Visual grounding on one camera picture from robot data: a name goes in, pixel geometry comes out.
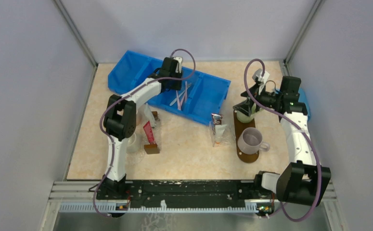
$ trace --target purple cable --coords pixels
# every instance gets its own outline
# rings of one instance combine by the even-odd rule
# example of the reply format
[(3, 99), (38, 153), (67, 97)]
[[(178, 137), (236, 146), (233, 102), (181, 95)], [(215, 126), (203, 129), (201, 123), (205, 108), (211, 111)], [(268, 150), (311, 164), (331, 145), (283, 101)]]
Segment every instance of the purple cable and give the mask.
[(131, 94), (126, 95), (126, 96), (124, 96), (123, 98), (121, 98), (121, 99), (115, 101), (113, 104), (111, 104), (109, 107), (107, 107), (107, 109), (106, 109), (106, 110), (104, 111), (104, 113), (101, 115), (101, 118), (100, 118), (100, 130), (101, 130), (105, 135), (107, 135), (108, 138), (110, 138), (110, 140), (111, 140), (111, 147), (112, 147), (110, 166), (109, 166), (109, 168), (107, 169), (107, 171), (106, 171), (106, 173), (104, 174), (104, 176), (103, 176), (103, 178), (101, 179), (101, 181), (97, 184), (97, 187), (96, 187), (96, 189), (94, 190), (94, 195), (93, 195), (93, 207), (94, 207), (94, 209), (96, 210), (96, 212), (97, 212), (98, 214), (100, 214), (101, 216), (103, 216), (103, 217), (107, 217), (107, 218), (109, 218), (110, 216), (101, 213), (101, 212), (97, 209), (97, 206), (96, 206), (96, 196), (97, 196), (97, 191), (99, 190), (99, 188), (100, 188), (100, 186), (101, 186), (101, 183), (105, 180), (105, 178), (107, 178), (107, 175), (108, 175), (108, 174), (110, 173), (110, 171), (111, 171), (111, 168), (112, 168), (112, 166), (113, 166), (113, 162), (114, 162), (114, 157), (115, 157), (115, 153), (114, 153), (114, 148), (115, 148), (115, 147), (114, 147), (114, 140), (113, 140), (113, 138), (110, 136), (110, 134), (108, 134), (108, 133), (103, 129), (103, 120), (104, 120), (104, 117), (105, 117), (105, 115), (106, 115), (106, 114), (107, 114), (107, 113), (108, 113), (108, 112), (109, 112), (109, 111), (110, 111), (114, 106), (116, 106), (118, 103), (120, 103), (120, 102), (123, 101), (124, 99), (127, 99), (127, 98), (131, 97), (133, 94), (135, 94), (136, 92), (138, 92), (139, 90), (141, 90), (143, 87), (147, 86), (147, 85), (150, 84), (150, 83), (157, 82), (157, 81), (164, 80), (164, 79), (180, 80), (180, 81), (182, 81), (182, 80), (187, 80), (187, 79), (191, 78), (191, 77), (195, 74), (195, 70), (196, 70), (196, 62), (195, 62), (195, 59), (194, 59), (193, 55), (192, 55), (189, 51), (187, 51), (187, 50), (185, 50), (185, 49), (176, 49), (176, 50), (174, 50), (174, 51), (171, 53), (171, 56), (170, 56), (170, 57), (172, 58), (172, 56), (174, 55), (174, 53), (177, 52), (177, 51), (184, 51), (184, 52), (188, 53), (188, 55), (190, 55), (191, 58), (192, 58), (192, 61), (193, 61), (193, 71), (188, 75), (188, 77), (186, 77), (186, 78), (162, 77), (162, 78), (153, 79), (153, 80), (147, 82), (146, 84), (142, 84), (141, 86), (139, 86), (138, 88), (136, 88), (133, 92), (131, 92)]
[[(255, 98), (254, 96), (250, 93), (250, 90), (249, 90), (249, 87), (247, 85), (247, 71), (249, 70), (249, 67), (250, 65), (255, 62), (255, 61), (258, 61), (261, 63), (262, 67), (263, 67), (263, 73), (261, 74), (261, 76), (264, 76), (264, 73), (265, 73), (265, 66), (264, 66), (264, 63), (261, 59), (253, 59), (252, 61), (250, 61), (247, 66), (246, 66), (246, 69), (244, 70), (244, 87), (246, 88), (246, 91), (247, 91), (247, 94), (250, 96), (250, 98), (261, 108), (263, 108), (264, 110), (268, 111), (268, 112), (271, 112), (273, 114), (276, 114), (278, 116), (280, 116), (281, 118), (287, 120), (288, 122), (290, 122), (294, 127), (296, 127), (298, 130), (302, 130), (301, 127), (299, 125), (297, 125), (294, 121), (292, 121), (291, 119), (287, 118), (286, 116), (284, 116), (283, 114), (279, 113), (279, 112), (276, 112), (274, 110), (271, 110), (270, 108), (267, 108), (263, 105), (261, 105)], [(314, 148), (314, 145), (312, 144), (311, 142), (311, 139), (308, 137), (308, 135), (305, 133), (305, 132), (301, 132), (305, 139), (307, 140), (308, 144), (310, 145), (311, 147), (311, 150), (313, 151), (314, 153), (314, 157), (315, 157), (315, 161), (317, 162), (317, 174), (318, 174), (318, 177), (317, 177), (317, 192), (316, 192), (316, 195), (315, 195), (315, 199), (314, 199), (314, 202), (312, 202), (312, 205), (311, 205), (311, 208), (309, 208), (308, 212), (301, 218), (298, 218), (298, 219), (294, 219), (292, 217), (290, 217), (285, 208), (284, 208), (284, 205), (283, 203), (280, 203), (281, 204), (281, 209), (283, 210), (285, 216), (290, 220), (290, 221), (294, 221), (294, 222), (300, 222), (300, 221), (303, 221), (305, 219), (307, 219), (311, 214), (312, 212), (314, 211), (315, 207), (317, 206), (317, 203), (318, 203), (318, 200), (320, 198), (320, 194), (321, 194), (321, 181), (322, 181), (322, 177), (321, 177), (321, 164), (320, 164), (320, 159), (318, 158), (318, 155), (317, 155), (317, 151), (315, 150)]]

